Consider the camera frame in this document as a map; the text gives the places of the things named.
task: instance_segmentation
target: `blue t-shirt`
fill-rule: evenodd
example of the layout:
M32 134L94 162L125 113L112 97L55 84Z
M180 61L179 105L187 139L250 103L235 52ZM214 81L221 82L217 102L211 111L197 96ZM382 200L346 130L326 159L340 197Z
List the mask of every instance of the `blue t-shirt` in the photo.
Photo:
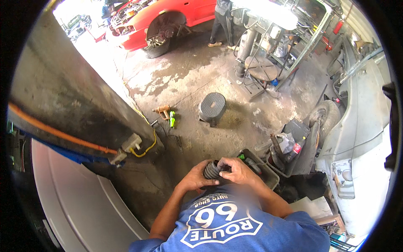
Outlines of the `blue t-shirt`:
M129 251L329 251L329 235L306 212L275 217L263 212L255 198L232 189L233 185L220 186L183 205L166 242L139 240Z

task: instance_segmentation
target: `green tool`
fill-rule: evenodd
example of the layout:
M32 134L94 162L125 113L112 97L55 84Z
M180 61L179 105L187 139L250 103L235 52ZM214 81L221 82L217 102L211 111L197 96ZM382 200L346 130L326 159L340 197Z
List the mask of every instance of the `green tool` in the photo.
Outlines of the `green tool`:
M173 127L174 127L174 124L175 124L175 112L174 112L174 111L170 111L170 112L169 112L169 117L170 117L170 119L169 119L169 126L170 126L171 128L173 128Z

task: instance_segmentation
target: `exposed engine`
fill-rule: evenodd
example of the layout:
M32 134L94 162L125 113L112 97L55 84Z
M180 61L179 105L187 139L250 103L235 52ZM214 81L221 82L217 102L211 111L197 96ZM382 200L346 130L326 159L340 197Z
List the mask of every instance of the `exposed engine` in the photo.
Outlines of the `exposed engine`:
M134 17L139 11L142 9L150 6L151 4L155 3L157 0L141 0L141 1L132 1L127 6L119 10L110 21L111 23L111 30L114 30L114 27L118 25L122 25L127 23L132 17ZM127 34L133 31L133 26L128 27L120 27L117 33L120 35Z

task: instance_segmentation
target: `red car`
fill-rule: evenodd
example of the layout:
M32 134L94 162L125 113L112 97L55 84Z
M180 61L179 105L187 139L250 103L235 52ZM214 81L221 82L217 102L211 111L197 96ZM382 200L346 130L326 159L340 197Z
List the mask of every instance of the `red car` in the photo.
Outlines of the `red car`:
M147 58L156 58L186 26L214 19L215 5L216 0L133 0L112 17L106 38L128 51L143 48Z

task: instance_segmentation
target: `soda bottle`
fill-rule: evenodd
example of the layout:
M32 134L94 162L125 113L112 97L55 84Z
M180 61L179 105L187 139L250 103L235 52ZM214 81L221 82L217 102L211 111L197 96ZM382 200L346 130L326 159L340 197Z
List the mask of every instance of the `soda bottle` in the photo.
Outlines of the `soda bottle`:
M287 163L289 163L302 149L305 144L305 137L302 137L302 140L294 144L293 150L290 151L287 155L285 155L284 159Z

